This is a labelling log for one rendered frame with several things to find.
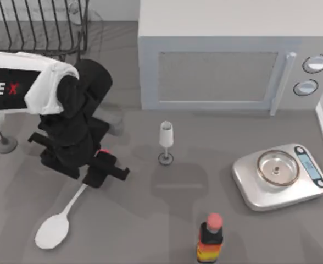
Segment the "white spoon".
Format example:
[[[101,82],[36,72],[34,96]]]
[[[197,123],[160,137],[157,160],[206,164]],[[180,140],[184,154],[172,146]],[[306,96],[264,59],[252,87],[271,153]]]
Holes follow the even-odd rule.
[[[35,235],[35,244],[40,249],[51,250],[63,242],[69,233],[70,228],[68,214],[76,200],[86,188],[87,185],[82,184],[60,213],[50,216],[40,225]]]

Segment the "microwave oven door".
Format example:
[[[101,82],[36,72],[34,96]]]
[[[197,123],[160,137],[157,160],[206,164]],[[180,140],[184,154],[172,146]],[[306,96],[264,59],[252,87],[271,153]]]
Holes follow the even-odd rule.
[[[142,36],[138,55],[143,109],[267,111],[287,47],[267,37]]]

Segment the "grey wine glass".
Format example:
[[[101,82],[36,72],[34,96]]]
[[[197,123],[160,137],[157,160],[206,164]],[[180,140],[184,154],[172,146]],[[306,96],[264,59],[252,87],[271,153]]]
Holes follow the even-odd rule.
[[[14,151],[18,145],[16,138],[4,136],[2,134],[3,124],[5,122],[5,114],[0,114],[0,153],[7,154]]]

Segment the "large microwave knob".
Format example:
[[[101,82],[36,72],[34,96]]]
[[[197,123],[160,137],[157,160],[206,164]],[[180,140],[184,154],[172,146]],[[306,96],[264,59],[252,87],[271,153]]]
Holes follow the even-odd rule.
[[[302,64],[306,73],[315,74],[323,71],[323,54],[308,57]]]

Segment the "black bottle with pink cap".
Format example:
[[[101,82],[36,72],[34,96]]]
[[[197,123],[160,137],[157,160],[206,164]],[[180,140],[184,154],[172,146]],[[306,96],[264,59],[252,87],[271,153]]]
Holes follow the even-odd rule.
[[[198,264],[215,264],[220,255],[223,236],[223,218],[218,213],[210,213],[199,227],[196,243],[196,261]]]

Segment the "small microwave knob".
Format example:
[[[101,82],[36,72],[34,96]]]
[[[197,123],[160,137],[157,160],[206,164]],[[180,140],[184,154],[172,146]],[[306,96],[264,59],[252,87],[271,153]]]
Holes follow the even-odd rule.
[[[293,88],[293,92],[297,96],[309,96],[313,94],[318,88],[319,88],[318,82],[310,79],[310,80],[296,83]]]

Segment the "pale microwave oven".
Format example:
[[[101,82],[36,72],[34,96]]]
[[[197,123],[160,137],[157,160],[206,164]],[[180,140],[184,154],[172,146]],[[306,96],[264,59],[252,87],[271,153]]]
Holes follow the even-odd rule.
[[[297,57],[276,113],[314,110],[323,94],[323,71],[302,68],[323,54],[323,0],[140,0],[142,36],[277,38]],[[297,96],[295,84],[310,79],[319,88]]]

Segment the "silver kitchen scale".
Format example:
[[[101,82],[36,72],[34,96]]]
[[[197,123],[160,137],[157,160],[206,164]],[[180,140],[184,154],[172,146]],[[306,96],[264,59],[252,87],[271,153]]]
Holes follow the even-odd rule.
[[[245,155],[233,163],[232,176],[254,211],[276,210],[323,195],[323,172],[301,144]]]

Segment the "white wine glass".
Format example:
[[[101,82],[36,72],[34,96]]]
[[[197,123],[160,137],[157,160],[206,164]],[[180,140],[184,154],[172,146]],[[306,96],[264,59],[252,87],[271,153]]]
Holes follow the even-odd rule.
[[[163,166],[169,166],[173,163],[174,157],[169,152],[174,144],[174,131],[173,125],[169,121],[164,121],[160,125],[159,130],[159,144],[164,149],[163,152],[158,156],[158,161]]]

